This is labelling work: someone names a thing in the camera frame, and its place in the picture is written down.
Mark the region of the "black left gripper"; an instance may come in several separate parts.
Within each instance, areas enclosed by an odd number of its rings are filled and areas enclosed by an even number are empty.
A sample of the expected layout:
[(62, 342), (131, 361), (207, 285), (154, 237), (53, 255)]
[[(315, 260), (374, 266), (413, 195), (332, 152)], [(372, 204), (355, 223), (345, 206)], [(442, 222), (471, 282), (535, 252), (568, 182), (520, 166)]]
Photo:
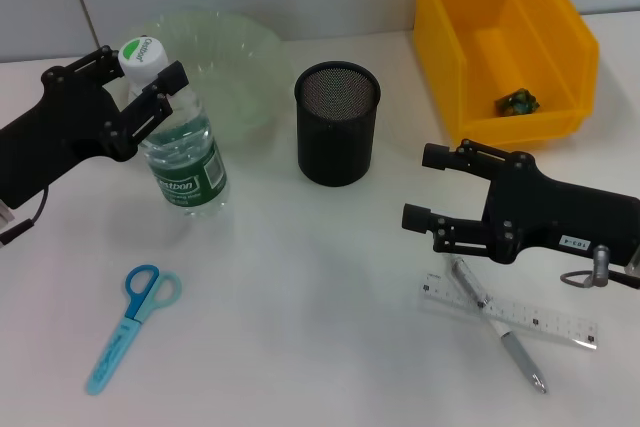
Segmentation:
[(43, 76), (39, 102), (1, 129), (1, 201), (16, 209), (93, 157), (125, 162), (189, 84), (180, 61), (161, 70), (124, 110), (104, 85), (124, 76), (119, 51), (102, 46)]

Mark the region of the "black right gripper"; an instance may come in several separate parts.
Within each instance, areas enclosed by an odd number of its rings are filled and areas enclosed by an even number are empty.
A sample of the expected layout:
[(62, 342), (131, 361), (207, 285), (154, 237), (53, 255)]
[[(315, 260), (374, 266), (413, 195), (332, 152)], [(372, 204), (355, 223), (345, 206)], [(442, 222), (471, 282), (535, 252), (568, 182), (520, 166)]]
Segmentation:
[(484, 224), (404, 205), (402, 228), (431, 232), (435, 252), (511, 264), (528, 248), (590, 258), (603, 245), (614, 265), (626, 267), (637, 260), (639, 200), (635, 197), (554, 180), (542, 174), (529, 154), (509, 153), (471, 140), (462, 140), (453, 150), (427, 143), (422, 166), (491, 180)]

